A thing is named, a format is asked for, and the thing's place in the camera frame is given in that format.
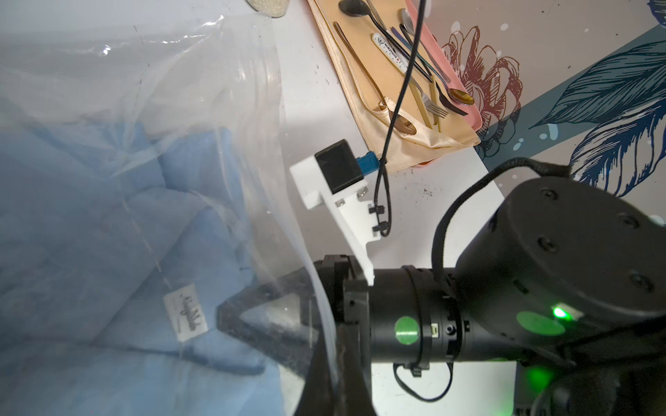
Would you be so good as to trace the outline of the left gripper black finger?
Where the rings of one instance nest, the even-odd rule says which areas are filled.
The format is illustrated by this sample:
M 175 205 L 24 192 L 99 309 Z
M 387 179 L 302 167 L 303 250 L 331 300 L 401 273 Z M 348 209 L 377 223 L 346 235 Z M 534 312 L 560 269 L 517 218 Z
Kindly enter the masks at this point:
M 347 326 L 336 328 L 339 381 L 336 384 L 336 415 L 376 415 L 357 357 L 353 331 Z

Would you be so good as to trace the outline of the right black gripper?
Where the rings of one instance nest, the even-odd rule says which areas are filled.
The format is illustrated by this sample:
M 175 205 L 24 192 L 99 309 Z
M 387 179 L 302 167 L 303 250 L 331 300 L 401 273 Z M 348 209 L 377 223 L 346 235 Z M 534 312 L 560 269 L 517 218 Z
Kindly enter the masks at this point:
M 315 268 L 335 323 L 354 331 L 362 364 L 428 369 L 460 356 L 461 308 L 431 270 L 381 269 L 368 284 L 353 256 L 329 255 Z M 219 331 L 306 376 L 294 416 L 335 414 L 325 342 L 317 341 L 320 314 L 307 270 L 239 291 L 216 308 L 215 323 Z

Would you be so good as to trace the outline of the clear plastic vacuum bag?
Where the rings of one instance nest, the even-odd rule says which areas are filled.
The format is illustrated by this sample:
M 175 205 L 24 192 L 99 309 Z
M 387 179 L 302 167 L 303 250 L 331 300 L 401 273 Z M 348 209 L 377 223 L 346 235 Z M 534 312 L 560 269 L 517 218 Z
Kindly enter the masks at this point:
M 1 4 L 1 412 L 292 415 L 330 317 L 270 17 Z

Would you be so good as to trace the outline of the blue cloth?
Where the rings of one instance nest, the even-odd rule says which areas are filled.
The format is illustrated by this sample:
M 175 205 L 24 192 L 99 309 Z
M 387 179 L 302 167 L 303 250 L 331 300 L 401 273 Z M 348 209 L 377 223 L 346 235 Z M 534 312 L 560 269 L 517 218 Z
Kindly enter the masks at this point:
M 283 414 L 278 367 L 215 327 L 250 244 L 225 129 L 4 131 L 2 414 Z

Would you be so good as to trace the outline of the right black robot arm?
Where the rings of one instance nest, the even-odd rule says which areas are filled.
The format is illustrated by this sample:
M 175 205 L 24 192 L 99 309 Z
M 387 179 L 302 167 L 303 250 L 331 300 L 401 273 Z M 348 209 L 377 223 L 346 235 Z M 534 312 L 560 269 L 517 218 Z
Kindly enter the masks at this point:
M 244 289 L 217 328 L 305 378 L 300 415 L 374 414 L 370 367 L 419 377 L 434 363 L 516 362 L 515 415 L 657 415 L 665 411 L 665 229 L 570 168 L 511 159 L 463 192 L 435 229 L 431 267 L 362 280 L 352 256 L 315 264 L 331 306 L 340 381 L 324 345 L 279 344 L 246 312 L 306 299 L 305 278 Z

